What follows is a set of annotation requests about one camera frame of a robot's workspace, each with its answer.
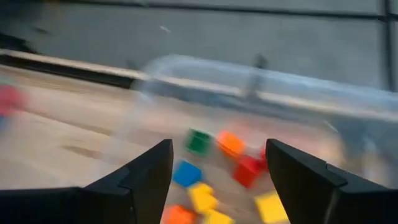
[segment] red cube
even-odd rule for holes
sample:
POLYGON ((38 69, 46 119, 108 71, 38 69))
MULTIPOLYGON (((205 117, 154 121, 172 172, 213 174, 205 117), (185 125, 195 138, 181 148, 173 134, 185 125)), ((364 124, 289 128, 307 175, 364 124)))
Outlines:
POLYGON ((256 159, 243 156, 235 170, 233 178, 245 188, 250 188, 260 173, 260 166, 256 159))
POLYGON ((261 148, 261 159, 258 160, 259 166, 262 170, 268 172, 268 162, 266 158, 266 144, 264 143, 263 147, 261 148))

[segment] transparent container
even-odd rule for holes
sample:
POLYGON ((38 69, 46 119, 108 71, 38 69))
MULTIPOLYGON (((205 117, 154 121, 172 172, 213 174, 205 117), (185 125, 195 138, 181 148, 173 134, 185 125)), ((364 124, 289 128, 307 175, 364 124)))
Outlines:
MULTIPOLYGON (((232 178, 236 163, 216 144, 200 157, 189 153, 190 129, 235 133, 245 154, 258 157, 276 138, 330 164, 386 187, 397 167, 398 98, 371 88, 307 78, 183 55, 158 58, 146 66, 148 78, 132 88, 131 113, 110 150, 141 153, 165 138, 174 142, 175 164, 186 160, 202 169, 215 189, 219 211, 241 223, 260 223, 252 197, 273 189, 262 175, 249 190, 232 178)), ((191 208, 185 189, 172 184, 167 203, 191 208)))

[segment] floor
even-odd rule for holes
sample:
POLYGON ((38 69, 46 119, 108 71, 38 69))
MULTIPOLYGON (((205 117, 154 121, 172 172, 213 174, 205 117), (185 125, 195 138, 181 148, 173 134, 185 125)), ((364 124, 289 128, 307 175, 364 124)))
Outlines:
MULTIPOLYGON (((162 1, 373 14, 381 11, 377 0, 162 1)), ((35 3, 29 10, 18 7, 18 11, 18 15, 2 20, 0 29, 54 57, 140 69, 168 54, 244 65, 254 65, 262 55, 272 70, 386 87, 379 22, 66 3, 35 3)))

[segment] toy block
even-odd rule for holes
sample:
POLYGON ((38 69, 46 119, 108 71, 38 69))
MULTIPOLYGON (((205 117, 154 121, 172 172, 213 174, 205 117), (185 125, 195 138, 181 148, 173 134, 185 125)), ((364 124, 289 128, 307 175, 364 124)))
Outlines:
POLYGON ((23 105, 21 93, 12 85, 0 85, 0 114, 9 116, 23 105))
POLYGON ((204 224, 234 224, 235 221, 227 215, 215 210, 210 210, 206 216, 204 224))
POLYGON ((235 134, 223 131, 218 136, 218 144, 220 149, 229 157, 239 159, 244 151, 244 142, 235 134))
POLYGON ((260 170, 257 160, 249 156, 243 156, 233 174, 233 178, 245 188, 249 188, 259 175, 260 170))
POLYGON ((205 156, 210 148, 211 136, 197 130, 190 130, 187 149, 195 154, 205 156))
POLYGON ((188 189, 193 207, 196 212, 205 214, 218 205, 217 199, 213 196, 213 189, 204 184, 197 183, 188 189))
POLYGON ((287 214, 276 192, 254 198, 264 223, 287 221, 287 214))
POLYGON ((268 162, 266 158, 266 143, 261 147, 261 159, 259 159, 259 165, 262 170, 268 172, 268 162))
POLYGON ((181 205, 172 205, 167 209, 165 224, 194 224, 197 215, 181 205))
POLYGON ((201 180, 201 170, 187 161, 181 161, 173 175, 173 180, 182 187, 190 187, 201 180))

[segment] cube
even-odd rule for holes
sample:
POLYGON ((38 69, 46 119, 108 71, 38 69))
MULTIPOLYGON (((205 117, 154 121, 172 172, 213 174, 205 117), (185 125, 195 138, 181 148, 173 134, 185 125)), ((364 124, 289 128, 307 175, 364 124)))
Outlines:
POLYGON ((259 165, 261 167, 262 170, 268 172, 268 162, 267 162, 267 158, 266 158, 266 144, 264 143, 264 145, 261 147, 261 159, 259 159, 259 165))
POLYGON ((287 221, 285 208, 276 192, 254 198, 264 223, 279 223, 287 221))
POLYGON ((215 209, 218 205, 217 199, 213 196, 213 189, 204 183, 197 183, 188 189, 193 207, 196 212, 206 214, 215 209))
POLYGON ((204 224, 234 224, 235 221, 227 215, 215 210, 209 211, 205 216, 204 224))
POLYGON ((260 171, 261 167, 256 159, 243 156, 233 174, 233 178, 245 188, 250 188, 260 171))
POLYGON ((195 154, 205 156, 210 148, 211 136, 197 130, 191 130, 188 141, 187 149, 195 154))
POLYGON ((235 134, 223 131, 218 136, 219 148, 229 157, 239 159, 244 151, 244 142, 235 134))
POLYGON ((196 214, 181 205, 172 205, 166 211, 165 224, 194 224, 196 214))
POLYGON ((201 178, 201 170, 187 161, 181 161, 173 175, 173 180, 182 187, 190 187, 201 178))

